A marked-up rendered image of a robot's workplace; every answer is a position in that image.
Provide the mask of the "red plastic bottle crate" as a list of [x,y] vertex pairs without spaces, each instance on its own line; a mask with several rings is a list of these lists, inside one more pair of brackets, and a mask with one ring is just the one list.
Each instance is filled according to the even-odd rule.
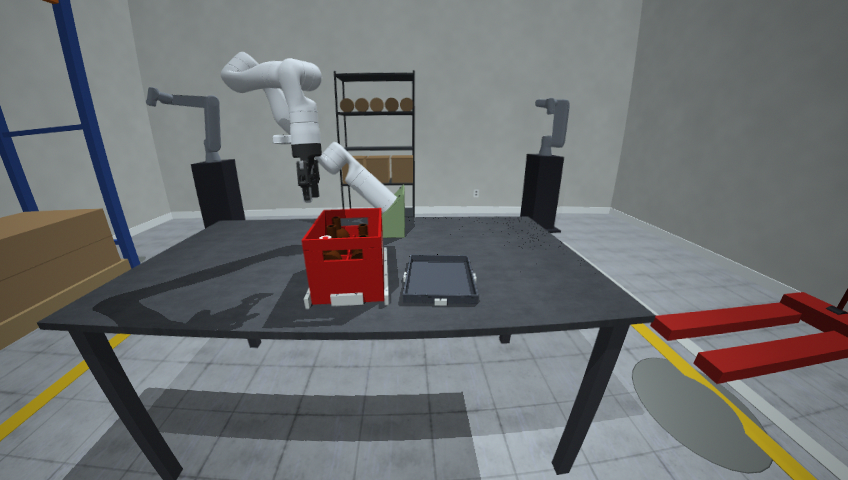
[[[368,217],[368,236],[358,237],[358,226],[341,226],[350,238],[327,238],[332,217]],[[378,228],[379,224],[379,228]],[[331,294],[363,293],[364,302],[384,301],[382,209],[323,210],[302,239],[312,305],[331,304]],[[362,249],[363,259],[351,259],[352,249]],[[347,250],[342,260],[324,260],[323,251]],[[350,255],[349,255],[350,253]]]

